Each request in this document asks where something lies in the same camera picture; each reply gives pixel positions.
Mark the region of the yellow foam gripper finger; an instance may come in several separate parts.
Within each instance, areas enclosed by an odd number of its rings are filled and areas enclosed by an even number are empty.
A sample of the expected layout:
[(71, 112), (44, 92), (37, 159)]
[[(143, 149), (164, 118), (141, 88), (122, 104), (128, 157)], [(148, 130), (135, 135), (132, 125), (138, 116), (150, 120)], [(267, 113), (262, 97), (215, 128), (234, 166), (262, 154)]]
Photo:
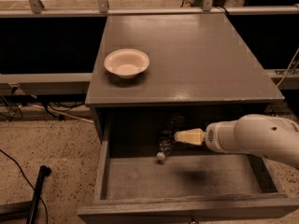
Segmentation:
[(205, 132), (201, 129), (176, 132), (175, 140), (180, 143), (201, 146), (205, 140)]

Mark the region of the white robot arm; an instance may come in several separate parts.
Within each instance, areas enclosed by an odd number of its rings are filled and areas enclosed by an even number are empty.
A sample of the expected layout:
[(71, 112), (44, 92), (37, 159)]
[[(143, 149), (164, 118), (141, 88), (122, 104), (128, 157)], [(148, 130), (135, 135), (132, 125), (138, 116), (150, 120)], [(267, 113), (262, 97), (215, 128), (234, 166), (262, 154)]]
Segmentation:
[(299, 125), (290, 119), (250, 114), (175, 133), (180, 143), (206, 146), (218, 153), (250, 154), (299, 168)]

